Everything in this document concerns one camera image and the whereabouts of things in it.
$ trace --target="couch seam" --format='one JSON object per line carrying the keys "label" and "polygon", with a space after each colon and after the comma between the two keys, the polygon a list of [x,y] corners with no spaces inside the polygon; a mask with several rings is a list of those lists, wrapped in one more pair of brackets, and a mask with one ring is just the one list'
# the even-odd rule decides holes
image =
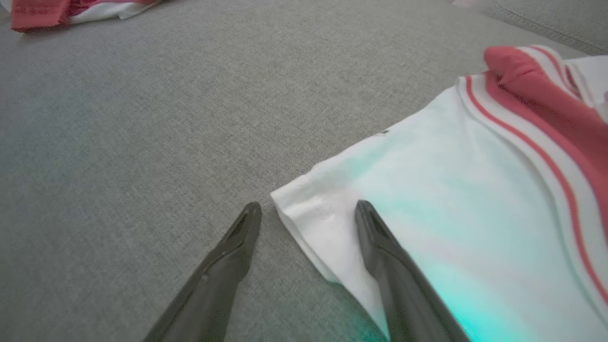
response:
{"label": "couch seam", "polygon": [[575,46],[578,46],[581,48],[592,48],[592,49],[600,51],[600,52],[608,52],[608,47],[605,47],[602,44],[598,44],[596,46],[592,43],[588,43],[588,42],[584,41],[583,39],[581,39],[580,37],[578,37],[575,34],[562,33],[562,32],[560,32],[560,30],[557,27],[546,24],[545,22],[543,22],[541,20],[534,20],[534,19],[530,18],[529,16],[517,13],[510,9],[506,9],[500,5],[498,0],[494,1],[494,8],[496,10],[502,12],[504,15],[509,16],[512,19],[515,19],[516,21],[520,22],[521,24],[525,24],[534,29],[539,29],[545,33],[548,33],[549,35],[551,35],[555,38],[561,38],[561,39],[567,40],[567,41],[569,40]]}

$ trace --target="gray sofa cushion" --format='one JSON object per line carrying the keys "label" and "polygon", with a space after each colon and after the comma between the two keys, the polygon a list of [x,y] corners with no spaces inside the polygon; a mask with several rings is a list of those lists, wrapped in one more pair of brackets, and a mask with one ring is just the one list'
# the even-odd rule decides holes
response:
{"label": "gray sofa cushion", "polygon": [[226,341],[381,341],[269,193],[546,38],[443,0],[166,1],[0,27],[0,340],[140,341],[244,204],[263,221]]}
{"label": "gray sofa cushion", "polygon": [[587,54],[608,54],[606,0],[494,0],[487,13]]}

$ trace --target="red stripe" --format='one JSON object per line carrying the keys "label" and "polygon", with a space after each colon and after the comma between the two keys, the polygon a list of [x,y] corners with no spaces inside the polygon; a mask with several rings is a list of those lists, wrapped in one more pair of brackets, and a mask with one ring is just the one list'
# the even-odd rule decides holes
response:
{"label": "red stripe", "polygon": [[492,114],[490,114],[490,112],[488,112],[477,101],[477,99],[475,98],[475,95],[473,95],[471,76],[466,77],[466,92],[467,92],[469,98],[471,99],[471,102],[475,105],[475,107],[477,107],[477,109],[485,117],[492,120],[493,122],[495,122],[502,128],[506,129],[507,131],[511,132],[512,134],[515,134],[518,138],[520,138],[526,144],[528,144],[530,147],[532,147],[532,149],[536,153],[538,153],[541,156],[541,158],[547,163],[547,165],[549,166],[549,168],[551,169],[551,171],[553,172],[555,177],[558,179],[559,184],[561,185],[562,189],[564,190],[564,192],[566,194],[566,199],[568,201],[568,208],[570,210],[570,217],[572,218],[572,226],[574,229],[576,246],[578,248],[579,255],[581,256],[582,263],[585,266],[587,273],[591,277],[593,284],[595,285],[595,287],[599,291],[601,297],[603,298],[604,303],[606,305],[608,305],[608,292],[606,292],[606,289],[603,287],[601,281],[599,280],[598,275],[595,273],[595,270],[593,269],[593,266],[589,259],[589,255],[587,254],[587,250],[585,249],[585,245],[583,243],[582,232],[581,232],[581,223],[580,223],[579,217],[578,217],[578,207],[576,204],[576,198],[574,195],[574,191],[572,191],[572,187],[570,186],[570,183],[568,183],[564,174],[559,170],[559,167],[557,166],[557,164],[551,159],[551,157],[545,150],[543,150],[532,139],[530,139],[528,136],[526,136],[519,130],[515,129],[514,127],[510,126],[506,122],[504,122],[504,121],[498,119],[497,117],[493,116]]}
{"label": "red stripe", "polygon": [[562,73],[562,69],[559,65],[559,62],[557,59],[555,59],[555,56],[551,53],[549,53],[549,51],[543,49],[542,47],[539,46],[528,46],[530,49],[534,49],[540,53],[542,53],[543,55],[545,55],[547,58],[549,58],[549,60],[551,61],[551,64],[553,64],[553,67],[555,68],[555,70],[557,70],[559,78],[562,80],[562,83],[565,85],[566,88],[568,88],[570,91],[574,92],[576,95],[578,95],[578,93],[575,92],[575,90],[572,88],[572,86],[566,82],[564,75]]}

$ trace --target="gray couch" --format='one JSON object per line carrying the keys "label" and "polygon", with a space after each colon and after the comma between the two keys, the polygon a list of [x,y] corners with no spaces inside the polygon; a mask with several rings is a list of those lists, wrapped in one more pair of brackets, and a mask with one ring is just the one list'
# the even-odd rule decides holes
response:
{"label": "gray couch", "polygon": [[269,193],[415,113],[493,45],[443,0],[165,1],[0,27],[0,340],[139,341],[241,208],[263,221],[226,341],[382,341]]}

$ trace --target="red and white garment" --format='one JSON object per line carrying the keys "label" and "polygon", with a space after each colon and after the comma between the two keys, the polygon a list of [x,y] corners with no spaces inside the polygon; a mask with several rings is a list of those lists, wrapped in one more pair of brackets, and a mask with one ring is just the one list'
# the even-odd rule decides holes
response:
{"label": "red and white garment", "polygon": [[3,0],[11,13],[11,28],[26,32],[36,27],[80,24],[119,17],[128,19],[161,0]]}
{"label": "red and white garment", "polygon": [[420,112],[271,196],[388,336],[354,224],[370,201],[472,341],[608,340],[608,57],[492,47]]}

